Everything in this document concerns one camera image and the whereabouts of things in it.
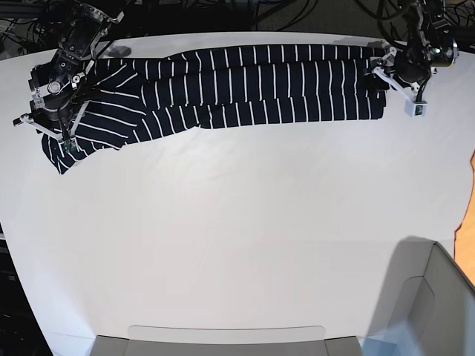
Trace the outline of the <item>navy white striped T-shirt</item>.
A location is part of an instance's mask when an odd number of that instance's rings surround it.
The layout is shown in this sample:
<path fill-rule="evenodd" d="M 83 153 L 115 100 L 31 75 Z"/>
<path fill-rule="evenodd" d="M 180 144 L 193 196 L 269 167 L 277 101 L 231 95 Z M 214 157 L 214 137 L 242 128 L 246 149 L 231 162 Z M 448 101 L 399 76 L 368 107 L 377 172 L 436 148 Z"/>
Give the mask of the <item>navy white striped T-shirt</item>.
<path fill-rule="evenodd" d="M 262 44 L 192 50 L 162 59 L 100 59 L 75 101 L 77 146 L 42 137 L 59 174 L 102 149 L 192 128 L 380 119 L 383 92 L 370 60 L 383 51 L 332 44 Z"/>

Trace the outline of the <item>orange cloth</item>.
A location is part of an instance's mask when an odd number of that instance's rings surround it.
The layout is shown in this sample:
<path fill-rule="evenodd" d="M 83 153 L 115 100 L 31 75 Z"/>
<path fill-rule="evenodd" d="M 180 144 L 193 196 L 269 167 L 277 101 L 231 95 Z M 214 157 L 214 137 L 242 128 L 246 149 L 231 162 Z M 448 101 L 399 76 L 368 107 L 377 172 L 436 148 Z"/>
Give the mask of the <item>orange cloth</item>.
<path fill-rule="evenodd" d="M 475 281 L 475 192 L 474 155 L 471 157 L 472 189 L 465 216 L 456 230 L 454 240 L 454 259 L 472 284 Z"/>

